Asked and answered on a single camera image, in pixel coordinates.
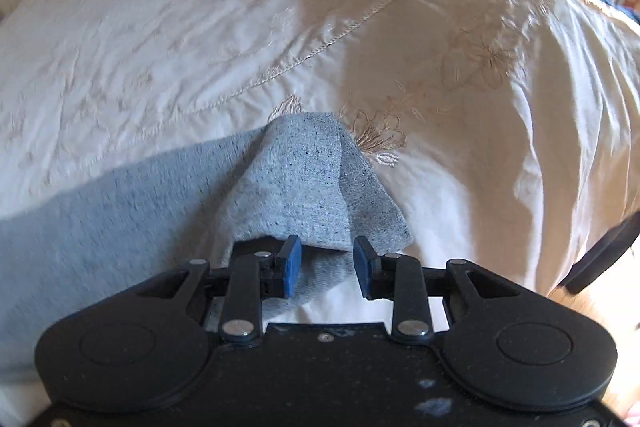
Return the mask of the grey speckled pants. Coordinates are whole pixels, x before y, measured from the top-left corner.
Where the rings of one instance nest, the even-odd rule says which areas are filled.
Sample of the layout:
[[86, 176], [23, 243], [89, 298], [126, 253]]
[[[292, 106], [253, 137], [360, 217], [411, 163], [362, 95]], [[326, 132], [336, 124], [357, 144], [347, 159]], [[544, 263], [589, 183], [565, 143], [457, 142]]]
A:
[[1, 370], [32, 369], [40, 334], [193, 258], [228, 265], [235, 244], [297, 235], [305, 252], [294, 303], [352, 275], [352, 244], [380, 253], [412, 242], [370, 162], [329, 114], [146, 158], [1, 223]]

